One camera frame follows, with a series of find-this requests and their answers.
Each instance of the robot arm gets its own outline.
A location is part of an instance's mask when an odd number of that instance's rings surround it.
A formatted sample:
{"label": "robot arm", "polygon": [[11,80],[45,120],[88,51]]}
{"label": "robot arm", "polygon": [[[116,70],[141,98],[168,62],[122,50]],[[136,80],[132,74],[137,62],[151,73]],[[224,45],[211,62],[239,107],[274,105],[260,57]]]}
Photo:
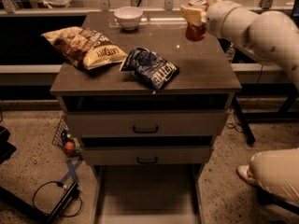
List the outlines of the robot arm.
{"label": "robot arm", "polygon": [[299,90],[299,29],[284,13],[258,14],[237,3],[220,1],[206,10],[206,30],[233,42],[257,63],[276,63]]}

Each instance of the tabletop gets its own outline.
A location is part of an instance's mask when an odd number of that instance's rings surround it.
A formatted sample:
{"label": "tabletop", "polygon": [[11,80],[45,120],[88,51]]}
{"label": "tabletop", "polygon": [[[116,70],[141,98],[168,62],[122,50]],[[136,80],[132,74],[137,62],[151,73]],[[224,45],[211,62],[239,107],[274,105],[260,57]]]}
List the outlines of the tabletop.
{"label": "tabletop", "polygon": [[[129,53],[134,48],[154,51],[179,67],[160,94],[217,93],[240,91],[241,86],[225,58],[218,39],[206,34],[199,42],[185,37],[187,23],[179,11],[144,11],[142,22],[125,31],[112,11],[91,12],[82,27],[92,28]],[[52,87],[53,95],[152,94],[153,89],[132,72],[120,71],[115,63],[82,71],[65,62]]]}

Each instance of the speckled floor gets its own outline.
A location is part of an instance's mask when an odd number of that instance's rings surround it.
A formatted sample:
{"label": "speckled floor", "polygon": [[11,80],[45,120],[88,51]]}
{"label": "speckled floor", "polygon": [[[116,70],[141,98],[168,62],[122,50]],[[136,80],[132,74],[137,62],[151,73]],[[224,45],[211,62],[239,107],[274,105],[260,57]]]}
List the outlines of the speckled floor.
{"label": "speckled floor", "polygon": [[[248,102],[247,106],[256,104],[259,104],[258,107],[263,105],[269,108],[273,103],[257,101],[251,104]],[[62,116],[62,111],[55,101],[0,102],[0,107],[3,117],[0,125],[10,131],[8,141],[17,148],[11,158],[0,165],[0,185],[32,204],[36,190],[47,182],[63,180],[68,173],[66,162],[71,160],[75,165],[78,157],[66,156],[52,143]],[[231,123],[236,124],[233,111],[227,124]],[[274,205],[260,205],[257,201],[257,189],[243,182],[235,172],[239,164],[247,163],[250,157],[258,151],[298,147],[299,124],[250,124],[250,128],[256,138],[252,147],[246,143],[245,135],[240,132],[241,129],[237,125],[238,131],[233,129],[232,125],[227,125],[222,135],[216,140],[211,159],[199,179],[203,204],[202,215],[206,224],[266,224],[279,220],[284,220],[288,224],[299,223],[299,216]],[[192,203],[191,194],[186,191],[188,184],[185,181],[188,177],[182,175],[178,178],[183,174],[184,169],[176,167],[175,172],[169,166],[164,169],[168,172],[167,176],[156,172],[156,179],[159,182],[163,180],[162,185],[161,183],[154,185],[152,180],[154,177],[145,175],[142,171],[139,173],[138,168],[112,167],[108,169],[107,182],[110,182],[106,186],[108,195],[103,199],[102,215],[99,215],[99,221],[96,222],[101,224],[196,223],[192,209],[187,207]],[[76,174],[79,180],[79,197],[84,203],[83,209],[77,216],[59,217],[55,223],[85,224],[93,219],[91,215],[96,179],[85,162],[77,168]],[[132,184],[132,178],[123,181],[126,177],[134,175],[138,177],[134,178],[134,181],[139,181],[137,184]],[[120,182],[122,182],[121,187],[116,186]],[[71,183],[70,176],[65,184],[69,187]],[[36,195],[36,205],[46,213],[50,212],[59,196],[62,195],[62,189],[52,184],[39,192],[39,196]],[[137,193],[141,192],[146,192],[145,197],[156,196],[140,202]],[[175,203],[166,202],[164,199],[166,192],[173,193],[173,195],[179,193]],[[124,200],[120,198],[122,193],[129,200],[130,211],[120,210],[117,200]],[[157,203],[153,204],[150,200],[155,200]],[[69,216],[76,214],[79,204],[79,200],[74,200],[65,214]],[[28,224],[32,221],[10,206],[0,203],[0,223]]]}

